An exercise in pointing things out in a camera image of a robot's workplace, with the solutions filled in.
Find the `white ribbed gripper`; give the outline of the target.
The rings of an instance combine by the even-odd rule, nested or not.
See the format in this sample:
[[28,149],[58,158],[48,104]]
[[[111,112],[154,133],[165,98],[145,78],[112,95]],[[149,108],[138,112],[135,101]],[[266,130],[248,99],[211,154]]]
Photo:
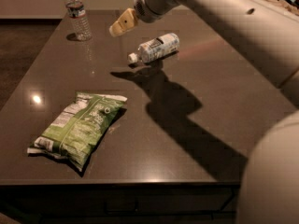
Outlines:
[[178,6],[175,0],[134,0],[134,9],[127,8],[109,27],[113,37],[124,35],[138,25],[138,19],[153,23]]

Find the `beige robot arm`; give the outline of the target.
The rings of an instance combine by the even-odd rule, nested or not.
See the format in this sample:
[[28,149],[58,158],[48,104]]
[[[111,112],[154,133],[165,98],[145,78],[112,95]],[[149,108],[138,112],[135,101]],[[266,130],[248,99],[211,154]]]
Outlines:
[[[263,0],[134,0],[110,26],[113,36],[172,8],[192,10],[292,98],[298,96],[298,18]],[[236,224],[299,224],[299,117],[271,128],[251,152]]]

